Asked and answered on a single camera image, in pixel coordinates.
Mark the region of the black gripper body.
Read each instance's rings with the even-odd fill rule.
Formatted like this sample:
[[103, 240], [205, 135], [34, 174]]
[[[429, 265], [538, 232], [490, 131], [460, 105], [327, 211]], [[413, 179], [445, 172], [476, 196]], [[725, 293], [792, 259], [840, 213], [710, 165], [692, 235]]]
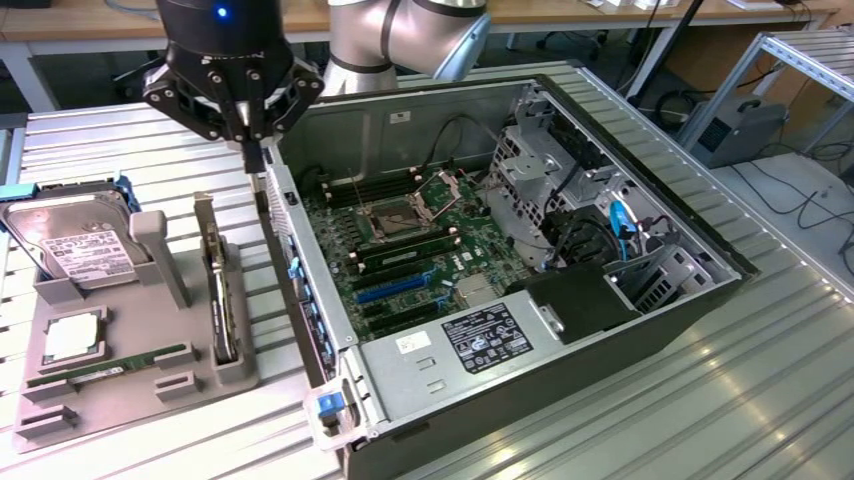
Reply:
[[210, 100], [265, 99], [286, 79], [294, 55], [281, 3], [266, 0], [159, 1], [170, 71]]

